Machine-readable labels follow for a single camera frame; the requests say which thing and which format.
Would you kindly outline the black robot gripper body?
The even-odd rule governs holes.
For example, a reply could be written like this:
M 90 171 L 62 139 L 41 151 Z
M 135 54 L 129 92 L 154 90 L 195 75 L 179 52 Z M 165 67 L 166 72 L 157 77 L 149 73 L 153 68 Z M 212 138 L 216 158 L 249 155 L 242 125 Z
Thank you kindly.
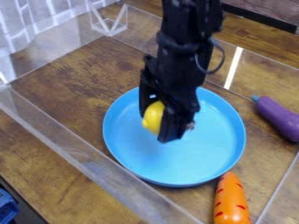
M 163 33 L 157 35 L 158 55 L 145 56 L 145 69 L 158 79 L 163 105 L 178 107 L 198 100 L 197 88 L 212 72 L 213 43 L 208 41 L 178 43 Z

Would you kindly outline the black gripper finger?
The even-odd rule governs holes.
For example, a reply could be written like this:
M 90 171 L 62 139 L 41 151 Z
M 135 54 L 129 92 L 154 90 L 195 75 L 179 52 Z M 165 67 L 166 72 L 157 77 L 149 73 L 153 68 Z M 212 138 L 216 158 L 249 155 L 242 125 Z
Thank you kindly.
M 149 106 L 157 102 L 161 98 L 161 88 L 158 85 L 158 79 L 153 74 L 143 69 L 141 73 L 139 81 L 139 113 L 141 116 L 146 114 Z
M 195 114 L 201 111 L 198 100 L 178 107 L 167 105 L 163 110 L 163 120 L 158 140 L 169 143 L 183 137 L 185 132 L 194 127 Z

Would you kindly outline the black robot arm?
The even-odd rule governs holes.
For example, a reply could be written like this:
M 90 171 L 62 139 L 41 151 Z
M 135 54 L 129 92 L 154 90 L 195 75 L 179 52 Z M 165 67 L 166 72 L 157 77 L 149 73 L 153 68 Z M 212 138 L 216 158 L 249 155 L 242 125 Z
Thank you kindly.
M 139 112 L 155 102 L 165 105 L 158 140 L 171 142 L 194 127 L 201 111 L 197 88 L 210 68 L 212 54 L 222 46 L 213 34 L 222 30 L 221 0 L 162 0 L 163 22 L 157 33 L 158 54 L 145 56 L 139 82 Z

